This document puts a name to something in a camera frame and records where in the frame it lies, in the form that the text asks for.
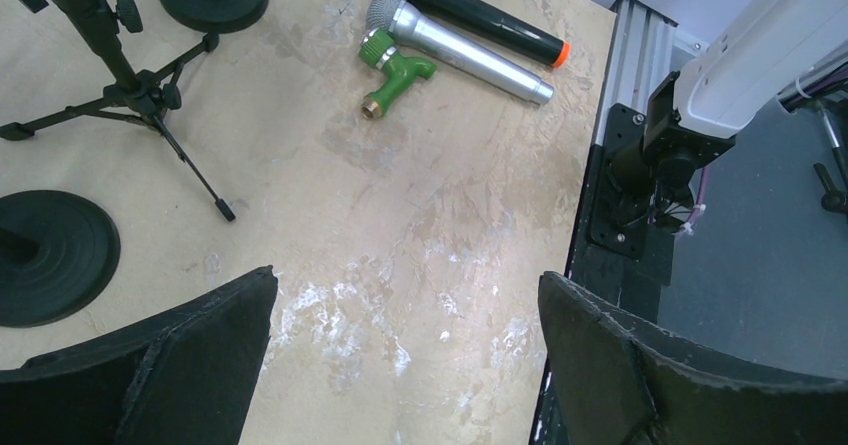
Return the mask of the silver grey microphone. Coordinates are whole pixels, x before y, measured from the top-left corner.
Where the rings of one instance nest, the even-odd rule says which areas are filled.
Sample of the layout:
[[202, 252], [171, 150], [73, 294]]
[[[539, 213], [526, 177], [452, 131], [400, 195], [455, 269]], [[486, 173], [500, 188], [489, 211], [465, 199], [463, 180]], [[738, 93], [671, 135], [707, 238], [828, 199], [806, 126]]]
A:
[[477, 42], [427, 18], [407, 0], [371, 0], [366, 24], [395, 42], [424, 52], [519, 99], [547, 104], [552, 85]]

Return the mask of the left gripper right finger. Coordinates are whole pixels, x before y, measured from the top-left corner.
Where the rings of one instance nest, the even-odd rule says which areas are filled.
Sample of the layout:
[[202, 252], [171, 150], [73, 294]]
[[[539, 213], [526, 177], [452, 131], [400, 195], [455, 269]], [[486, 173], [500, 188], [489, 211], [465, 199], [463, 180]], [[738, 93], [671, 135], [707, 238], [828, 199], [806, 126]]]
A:
[[843, 444], [847, 384], [755, 364], [625, 311], [556, 272], [538, 306], [573, 444]]

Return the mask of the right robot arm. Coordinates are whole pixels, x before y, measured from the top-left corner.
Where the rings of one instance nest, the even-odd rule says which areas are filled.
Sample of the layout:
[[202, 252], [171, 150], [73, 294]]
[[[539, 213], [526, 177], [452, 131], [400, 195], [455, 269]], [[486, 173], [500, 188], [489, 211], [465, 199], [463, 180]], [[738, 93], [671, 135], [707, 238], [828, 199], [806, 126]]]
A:
[[752, 0], [706, 52], [652, 93], [645, 131], [610, 160], [634, 197], [687, 188], [756, 113], [847, 40], [847, 0]]

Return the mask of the black shock-mount round-base stand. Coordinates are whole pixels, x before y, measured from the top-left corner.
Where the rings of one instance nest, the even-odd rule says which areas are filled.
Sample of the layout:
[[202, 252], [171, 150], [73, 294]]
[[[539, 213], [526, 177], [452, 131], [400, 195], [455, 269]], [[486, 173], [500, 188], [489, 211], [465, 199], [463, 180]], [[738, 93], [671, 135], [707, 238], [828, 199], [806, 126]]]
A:
[[1, 198], [1, 325], [62, 320], [106, 288], [120, 260], [120, 235], [94, 202], [65, 191]]

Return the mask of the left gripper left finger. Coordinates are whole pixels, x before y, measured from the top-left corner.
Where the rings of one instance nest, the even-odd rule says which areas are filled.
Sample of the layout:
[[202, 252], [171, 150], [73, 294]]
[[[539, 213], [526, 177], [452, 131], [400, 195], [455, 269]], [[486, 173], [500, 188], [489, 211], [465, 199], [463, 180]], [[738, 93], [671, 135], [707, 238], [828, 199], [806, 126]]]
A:
[[270, 340], [270, 267], [1, 374], [5, 444], [235, 444]]

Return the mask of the black microphone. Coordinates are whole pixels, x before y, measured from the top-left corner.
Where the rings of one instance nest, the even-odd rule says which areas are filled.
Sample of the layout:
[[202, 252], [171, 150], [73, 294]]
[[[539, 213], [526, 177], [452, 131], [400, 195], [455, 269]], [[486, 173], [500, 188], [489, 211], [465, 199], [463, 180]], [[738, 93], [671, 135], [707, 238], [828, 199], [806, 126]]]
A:
[[425, 13], [551, 68], [562, 66], [569, 57], [568, 42], [482, 0], [407, 1]]

